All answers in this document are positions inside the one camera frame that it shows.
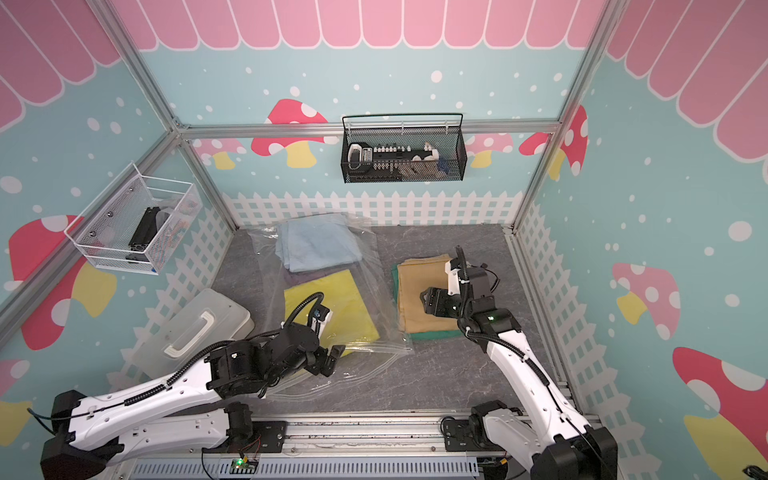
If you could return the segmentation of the clear plastic vacuum bag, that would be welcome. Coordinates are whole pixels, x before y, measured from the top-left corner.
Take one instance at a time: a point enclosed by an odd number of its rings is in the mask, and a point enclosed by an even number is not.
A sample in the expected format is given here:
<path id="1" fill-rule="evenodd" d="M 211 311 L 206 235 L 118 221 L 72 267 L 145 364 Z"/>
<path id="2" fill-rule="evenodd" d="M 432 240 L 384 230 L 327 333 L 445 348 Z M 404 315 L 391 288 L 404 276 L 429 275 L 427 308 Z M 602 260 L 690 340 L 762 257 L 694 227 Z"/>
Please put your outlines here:
<path id="1" fill-rule="evenodd" d="M 270 400 L 308 400 L 334 388 L 375 380 L 412 354 L 371 220 L 331 213 L 253 227 L 248 232 L 263 286 L 262 329 L 286 320 L 309 323 L 316 305 L 329 309 L 319 344 L 344 351 L 326 377 L 304 369 L 267 390 Z"/>

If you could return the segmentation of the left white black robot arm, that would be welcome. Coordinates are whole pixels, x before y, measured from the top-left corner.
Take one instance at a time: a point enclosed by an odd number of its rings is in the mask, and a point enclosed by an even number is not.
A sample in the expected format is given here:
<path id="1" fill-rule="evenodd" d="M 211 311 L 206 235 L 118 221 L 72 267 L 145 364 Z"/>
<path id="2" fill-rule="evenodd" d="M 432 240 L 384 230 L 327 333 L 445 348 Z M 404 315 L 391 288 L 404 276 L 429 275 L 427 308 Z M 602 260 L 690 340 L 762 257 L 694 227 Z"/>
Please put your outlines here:
<path id="1" fill-rule="evenodd" d="M 315 292 L 300 302 L 280 328 L 243 340 L 224 340 L 205 347 L 170 375 L 113 394 L 87 397 L 70 390 L 54 399 L 50 415 L 36 414 L 51 427 L 43 447 L 41 469 L 47 479 L 77 474 L 91 477 L 121 453 L 119 434 L 186 408 L 239 395 L 263 397 L 286 376 L 304 369 L 312 375 L 333 374 L 344 348 L 320 344 L 332 317 L 324 295 Z"/>

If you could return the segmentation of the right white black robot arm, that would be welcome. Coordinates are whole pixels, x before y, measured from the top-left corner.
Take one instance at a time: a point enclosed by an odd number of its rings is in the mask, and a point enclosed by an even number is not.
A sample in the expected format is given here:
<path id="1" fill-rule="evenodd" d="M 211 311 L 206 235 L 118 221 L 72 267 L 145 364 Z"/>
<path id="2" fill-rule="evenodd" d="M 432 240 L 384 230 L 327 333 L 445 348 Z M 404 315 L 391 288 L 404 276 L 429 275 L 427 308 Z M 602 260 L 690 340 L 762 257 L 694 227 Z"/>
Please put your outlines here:
<path id="1" fill-rule="evenodd" d="M 445 272 L 447 287 L 421 293 L 425 312 L 454 319 L 461 334 L 498 367 L 522 405 L 520 413 L 499 402 L 475 408 L 469 423 L 476 443 L 504 450 L 532 479 L 618 478 L 616 440 L 566 399 L 517 319 L 496 305 L 499 276 L 484 264 L 469 263 L 461 248 L 446 262 Z"/>

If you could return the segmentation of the green trousers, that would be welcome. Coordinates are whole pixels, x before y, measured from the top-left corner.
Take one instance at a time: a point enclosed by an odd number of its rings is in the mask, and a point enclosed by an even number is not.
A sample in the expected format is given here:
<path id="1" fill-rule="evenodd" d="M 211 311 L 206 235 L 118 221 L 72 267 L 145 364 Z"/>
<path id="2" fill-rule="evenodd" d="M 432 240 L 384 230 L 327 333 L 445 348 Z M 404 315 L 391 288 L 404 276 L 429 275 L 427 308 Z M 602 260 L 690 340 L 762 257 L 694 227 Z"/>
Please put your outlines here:
<path id="1" fill-rule="evenodd" d="M 391 269 L 392 278 L 394 281 L 394 299 L 396 306 L 399 306 L 399 274 L 398 274 L 398 266 L 395 265 Z M 410 340 L 413 342 L 421 342 L 421 341 L 434 341 L 434 340 L 445 340 L 450 338 L 457 338 L 461 337 L 461 332 L 457 329 L 452 330 L 442 330 L 442 331 L 430 331 L 430 332 L 420 332 L 420 333 L 409 333 Z"/>

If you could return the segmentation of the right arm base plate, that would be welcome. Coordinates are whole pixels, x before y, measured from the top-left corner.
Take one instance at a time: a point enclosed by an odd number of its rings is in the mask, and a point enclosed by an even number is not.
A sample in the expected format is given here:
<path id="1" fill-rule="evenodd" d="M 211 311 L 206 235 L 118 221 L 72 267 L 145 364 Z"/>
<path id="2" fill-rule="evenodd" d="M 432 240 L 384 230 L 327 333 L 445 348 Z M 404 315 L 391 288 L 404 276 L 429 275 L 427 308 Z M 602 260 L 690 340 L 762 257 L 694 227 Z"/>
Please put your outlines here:
<path id="1" fill-rule="evenodd" d="M 486 452 L 499 451 L 486 436 L 481 421 L 475 416 L 468 419 L 443 417 L 439 429 L 448 452 Z"/>

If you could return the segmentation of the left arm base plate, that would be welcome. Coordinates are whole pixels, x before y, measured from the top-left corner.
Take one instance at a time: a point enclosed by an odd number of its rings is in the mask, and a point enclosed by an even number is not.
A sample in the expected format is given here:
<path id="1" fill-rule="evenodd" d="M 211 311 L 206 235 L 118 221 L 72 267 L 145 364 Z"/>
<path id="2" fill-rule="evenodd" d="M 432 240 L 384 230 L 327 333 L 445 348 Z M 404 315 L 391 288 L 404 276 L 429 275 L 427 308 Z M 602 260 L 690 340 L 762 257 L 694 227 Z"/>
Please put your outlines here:
<path id="1" fill-rule="evenodd" d="M 246 421 L 226 430 L 225 440 L 206 453 L 238 454 L 281 453 L 286 439 L 286 421 Z"/>

